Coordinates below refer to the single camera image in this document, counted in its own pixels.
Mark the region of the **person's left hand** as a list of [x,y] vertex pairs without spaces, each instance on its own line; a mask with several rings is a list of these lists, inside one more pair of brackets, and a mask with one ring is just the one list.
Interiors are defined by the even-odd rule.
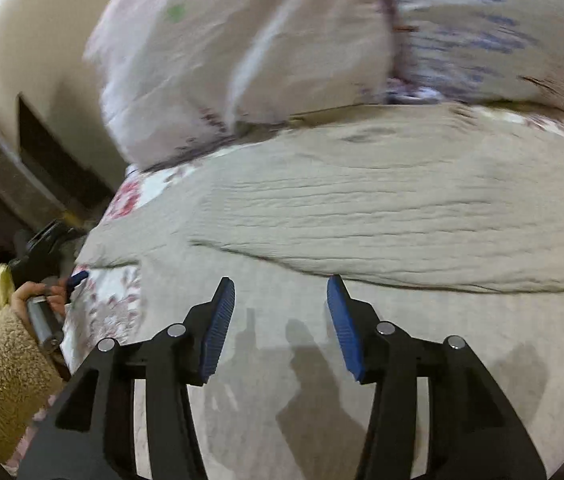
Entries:
[[53,284],[25,282],[19,286],[10,298],[10,310],[20,319],[24,328],[39,341],[35,327],[43,316],[52,312],[58,320],[65,318],[67,304],[66,281],[59,280]]

